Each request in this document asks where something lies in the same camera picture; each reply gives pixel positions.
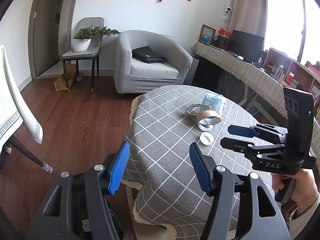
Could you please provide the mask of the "person's right hand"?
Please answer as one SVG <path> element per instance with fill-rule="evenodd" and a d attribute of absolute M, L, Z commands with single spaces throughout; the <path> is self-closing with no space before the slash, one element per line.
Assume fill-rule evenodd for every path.
<path fill-rule="evenodd" d="M 313 206 L 318 198 L 318 189 L 312 170 L 300 169 L 291 177 L 296 180 L 291 198 L 297 204 L 296 214 L 299 217 Z"/>

